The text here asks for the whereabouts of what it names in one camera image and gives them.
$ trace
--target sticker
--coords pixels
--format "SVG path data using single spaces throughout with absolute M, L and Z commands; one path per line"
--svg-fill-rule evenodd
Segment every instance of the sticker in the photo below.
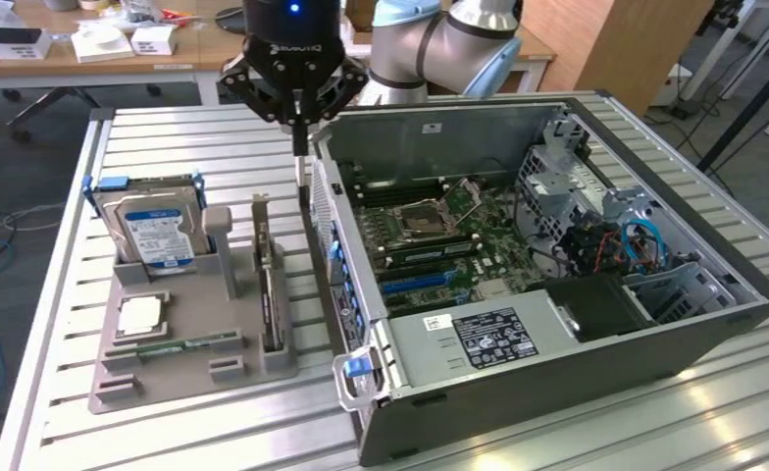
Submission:
M 478 370 L 538 354 L 511 307 L 454 319 L 467 361 Z
M 177 230 L 183 217 L 175 209 L 126 213 L 125 224 L 143 263 L 155 268 L 187 265 L 194 258 L 189 237 Z
M 415 260 L 425 260 L 426 258 L 437 258 L 442 255 L 442 252 L 437 251 L 437 252 L 425 252 L 425 253 L 417 253 L 415 255 L 407 255 L 405 257 L 405 262 L 413 262 Z
M 422 125 L 423 134 L 438 134 L 442 132 L 442 123 L 426 123 Z
M 425 323 L 425 330 L 427 332 L 447 329 L 451 326 L 451 314 L 425 317 L 422 318 L 422 322 Z
M 471 242 L 459 243 L 457 245 L 449 245 L 446 247 L 446 255 L 450 255 L 453 253 L 466 252 L 470 249 L 471 249 Z
M 155 71 L 186 71 L 191 69 L 191 64 L 155 64 Z

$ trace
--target aluminum work table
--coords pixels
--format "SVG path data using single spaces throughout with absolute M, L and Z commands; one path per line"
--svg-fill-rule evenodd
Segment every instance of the aluminum work table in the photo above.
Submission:
M 766 229 L 618 103 L 593 93 L 571 96 L 769 276 Z M 629 172 L 595 142 L 591 148 L 613 183 L 630 185 Z M 361 469 L 330 376 L 290 149 L 289 137 L 241 106 L 118 110 L 90 121 L 1 435 L 0 471 Z M 250 196 L 269 194 L 301 372 L 271 384 L 93 415 L 86 395 L 114 248 L 83 203 L 82 176 L 193 170 L 205 176 L 209 204 L 233 209 L 233 243 L 251 237 Z M 371 469 L 573 468 L 769 471 L 769 320 L 675 378 Z

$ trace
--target circuit board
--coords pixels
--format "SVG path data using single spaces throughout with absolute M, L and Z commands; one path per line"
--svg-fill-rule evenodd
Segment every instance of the circuit board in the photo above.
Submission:
M 431 221 L 430 214 L 425 214 L 418 223 L 398 221 L 399 208 L 403 214 L 403 208 L 417 208 L 418 203 L 401 207 L 359 209 L 357 221 L 363 228 L 365 246 L 391 317 L 521 293 L 529 285 L 543 280 L 545 276 L 529 257 L 527 245 L 507 218 L 505 203 L 495 199 L 493 192 L 491 189 L 475 192 L 471 187 L 458 184 L 435 205 L 442 212 L 441 223 Z M 423 240 L 421 236 L 430 239 L 461 236 L 467 240 L 466 246 L 474 249 L 450 256 L 445 256 L 447 250 L 425 252 L 442 256 L 399 271 L 417 275 L 430 272 L 437 274 L 434 281 L 438 282 L 423 288 L 415 284 L 427 278 L 415 276 L 407 279 L 407 283 L 413 283 L 417 288 L 402 290 L 393 287 L 395 282 L 382 282 L 391 279 L 391 274 L 398 273 L 398 270 L 389 270 L 382 264 L 381 252 L 405 243 L 405 239 L 410 237 L 405 227 L 410 225 L 429 228 L 423 235 L 413 234 L 413 241 Z

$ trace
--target office chair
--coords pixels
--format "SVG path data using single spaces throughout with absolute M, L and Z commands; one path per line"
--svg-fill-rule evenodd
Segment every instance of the office chair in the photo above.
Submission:
M 161 96 L 161 88 L 157 85 L 146 84 L 146 93 L 150 96 Z M 17 102 L 21 100 L 21 93 L 18 90 L 3 89 L 2 90 L 3 98 L 6 100 Z M 27 108 L 18 113 L 18 115 L 6 123 L 6 127 L 9 128 L 9 136 L 13 138 L 15 142 L 27 143 L 33 140 L 33 135 L 29 131 L 18 129 L 19 125 L 22 125 L 26 121 L 30 120 L 41 111 L 43 111 L 49 105 L 55 103 L 62 97 L 65 96 L 75 96 L 79 98 L 91 108 L 99 108 L 99 103 L 94 99 L 94 97 L 85 91 L 85 88 L 79 86 L 57 86 L 51 90 L 49 90 L 41 98 L 30 105 Z

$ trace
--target floor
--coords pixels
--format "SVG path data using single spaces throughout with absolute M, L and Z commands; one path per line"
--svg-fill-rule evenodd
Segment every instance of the floor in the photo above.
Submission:
M 695 70 L 703 59 L 718 32 L 710 30 L 707 36 L 695 38 L 682 57 L 683 66 Z M 726 64 L 745 52 L 745 46 L 735 44 L 714 71 L 719 74 Z M 699 152 L 713 145 L 717 137 L 733 120 L 737 110 L 769 77 L 769 58 L 763 59 L 757 70 L 747 78 L 735 97 L 718 104 L 721 116 L 709 118 L 694 133 L 693 143 Z M 146 106 L 179 106 L 198 104 L 198 95 L 190 84 L 165 84 L 163 96 L 153 98 L 146 95 L 143 86 L 95 88 L 90 92 L 102 104 L 114 108 Z M 707 94 L 715 96 L 718 88 Z M 26 102 L 37 99 L 42 90 L 22 90 L 23 102 L 7 103 L 0 94 L 0 211 L 10 212 L 38 204 L 61 202 L 66 197 L 75 159 L 82 143 L 89 110 L 74 98 L 65 98 L 38 117 L 29 130 L 34 142 L 21 146 L 10 141 L 3 122 L 23 107 Z M 653 110 L 650 117 L 658 121 L 666 116 Z M 753 125 L 738 139 L 745 138 L 751 130 L 769 118 L 769 102 L 753 120 Z M 677 122 L 689 131 L 697 118 Z M 658 133 L 677 144 L 682 140 L 674 124 L 657 126 Z M 686 148 L 683 154 L 695 158 Z M 741 204 L 769 227 L 769 137 L 761 134 L 751 144 L 731 160 L 721 171 L 721 176 L 730 186 Z M 22 226 L 37 226 L 57 220 L 58 211 L 43 212 L 21 221 Z M 14 238 L 14 261 L 11 269 L 0 275 L 0 340 L 3 346 L 3 357 L 7 364 L 6 388 L 0 393 L 0 430 L 2 411 L 6 408 L 18 364 L 26 344 L 29 325 L 34 315 L 41 282 L 46 271 L 55 229 L 17 233 Z M 0 230 L 0 237 L 6 233 Z

